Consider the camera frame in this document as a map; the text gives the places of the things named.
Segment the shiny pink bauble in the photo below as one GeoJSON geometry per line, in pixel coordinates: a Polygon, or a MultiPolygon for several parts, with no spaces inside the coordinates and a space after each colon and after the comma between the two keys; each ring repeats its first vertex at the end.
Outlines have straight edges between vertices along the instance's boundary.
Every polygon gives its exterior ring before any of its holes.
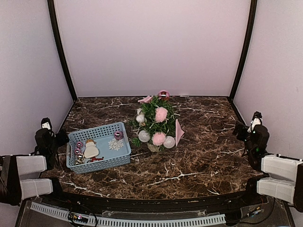
{"type": "Polygon", "coordinates": [[[161,91],[158,93],[158,97],[159,97],[159,99],[161,99],[161,100],[167,101],[167,100],[169,100],[169,98],[170,98],[170,94],[169,94],[169,92],[166,91],[166,90],[161,90],[161,91]]]}

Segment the white snowman ornament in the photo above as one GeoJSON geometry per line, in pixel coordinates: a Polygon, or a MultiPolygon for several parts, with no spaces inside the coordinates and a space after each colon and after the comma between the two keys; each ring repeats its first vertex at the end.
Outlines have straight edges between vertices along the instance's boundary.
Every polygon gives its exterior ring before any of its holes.
{"type": "Polygon", "coordinates": [[[99,155],[99,149],[96,146],[96,142],[92,139],[86,140],[84,157],[92,158],[96,157],[97,155],[99,155]]]}

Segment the pink fabric bow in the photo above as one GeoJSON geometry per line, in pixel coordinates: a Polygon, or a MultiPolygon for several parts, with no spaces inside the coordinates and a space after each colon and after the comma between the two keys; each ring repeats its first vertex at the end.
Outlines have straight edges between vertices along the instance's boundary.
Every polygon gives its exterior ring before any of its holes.
{"type": "Polygon", "coordinates": [[[153,99],[153,96],[147,96],[147,97],[144,97],[140,100],[138,100],[138,103],[150,103],[153,99]]]}

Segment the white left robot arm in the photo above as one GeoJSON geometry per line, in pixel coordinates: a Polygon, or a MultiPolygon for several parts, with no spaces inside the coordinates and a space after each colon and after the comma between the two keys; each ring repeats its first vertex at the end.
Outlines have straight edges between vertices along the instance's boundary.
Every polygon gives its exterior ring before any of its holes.
{"type": "Polygon", "coordinates": [[[42,172],[59,165],[58,148],[66,145],[69,138],[65,129],[53,131],[49,118],[41,120],[41,129],[35,134],[36,147],[28,155],[0,157],[0,201],[18,206],[23,200],[48,194],[56,206],[63,206],[67,196],[57,177],[40,178],[42,172]]]}

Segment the light blue plastic basket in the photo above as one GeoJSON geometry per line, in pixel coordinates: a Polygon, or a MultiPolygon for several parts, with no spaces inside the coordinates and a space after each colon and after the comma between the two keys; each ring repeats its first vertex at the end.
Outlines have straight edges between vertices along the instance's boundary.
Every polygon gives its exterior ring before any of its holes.
{"type": "Polygon", "coordinates": [[[74,131],[68,137],[66,166],[76,174],[94,172],[130,163],[131,147],[123,122],[74,131]],[[98,155],[80,160],[77,157],[76,150],[84,152],[87,140],[95,142],[98,155]]]}

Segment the white ball string lights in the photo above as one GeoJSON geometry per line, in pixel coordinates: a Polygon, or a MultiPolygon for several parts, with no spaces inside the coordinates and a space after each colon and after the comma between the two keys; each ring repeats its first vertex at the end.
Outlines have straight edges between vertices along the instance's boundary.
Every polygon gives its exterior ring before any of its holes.
{"type": "Polygon", "coordinates": [[[141,129],[138,135],[140,142],[152,143],[152,137],[156,132],[163,132],[166,135],[165,142],[161,146],[154,147],[158,149],[170,149],[173,148],[175,143],[175,113],[172,108],[164,107],[168,110],[168,115],[165,121],[156,122],[155,121],[155,110],[158,107],[152,108],[138,108],[137,115],[135,117],[135,122],[138,123],[141,129]]]}

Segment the pink fabric triangle piece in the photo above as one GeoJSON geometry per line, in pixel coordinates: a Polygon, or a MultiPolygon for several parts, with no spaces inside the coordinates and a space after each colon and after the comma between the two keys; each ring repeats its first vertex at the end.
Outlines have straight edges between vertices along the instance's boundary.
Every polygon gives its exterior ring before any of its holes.
{"type": "Polygon", "coordinates": [[[175,143],[176,143],[176,147],[178,146],[179,141],[182,138],[182,136],[184,135],[184,133],[185,132],[182,130],[178,119],[176,119],[176,121],[175,121],[175,143]]]}

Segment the pink fluffy pompom ornament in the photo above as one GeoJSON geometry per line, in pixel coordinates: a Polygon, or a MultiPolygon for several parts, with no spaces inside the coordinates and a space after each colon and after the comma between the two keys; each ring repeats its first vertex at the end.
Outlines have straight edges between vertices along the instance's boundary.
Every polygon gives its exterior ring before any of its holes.
{"type": "Polygon", "coordinates": [[[158,107],[155,110],[155,121],[156,122],[163,122],[166,120],[168,115],[168,110],[164,107],[158,107]]]}

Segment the small green christmas tree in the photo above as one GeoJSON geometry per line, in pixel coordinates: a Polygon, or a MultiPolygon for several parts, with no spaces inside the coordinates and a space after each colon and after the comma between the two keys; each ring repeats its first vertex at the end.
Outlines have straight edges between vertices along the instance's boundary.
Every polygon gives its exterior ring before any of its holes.
{"type": "Polygon", "coordinates": [[[141,106],[136,110],[135,118],[130,121],[131,126],[138,130],[131,139],[133,145],[140,147],[146,144],[159,152],[179,144],[184,131],[169,99],[170,94],[162,90],[157,95],[138,100],[141,106]]]}

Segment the white snowflake ornament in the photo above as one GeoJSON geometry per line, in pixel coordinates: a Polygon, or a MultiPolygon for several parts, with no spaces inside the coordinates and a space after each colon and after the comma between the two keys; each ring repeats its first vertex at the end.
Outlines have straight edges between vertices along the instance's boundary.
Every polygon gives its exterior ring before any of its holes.
{"type": "Polygon", "coordinates": [[[116,150],[118,151],[124,146],[123,140],[117,140],[113,138],[111,141],[108,142],[108,146],[110,150],[116,150]]]}

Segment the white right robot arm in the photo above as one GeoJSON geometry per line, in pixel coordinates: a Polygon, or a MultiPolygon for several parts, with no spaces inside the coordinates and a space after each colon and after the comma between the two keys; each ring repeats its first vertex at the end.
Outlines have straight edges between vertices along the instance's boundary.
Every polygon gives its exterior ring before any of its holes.
{"type": "Polygon", "coordinates": [[[263,125],[262,114],[256,111],[250,125],[237,121],[233,135],[244,142],[242,156],[248,158],[252,169],[263,173],[261,177],[248,181],[242,202],[252,205],[260,195],[265,195],[286,201],[302,212],[303,160],[266,151],[269,132],[263,125]]]}

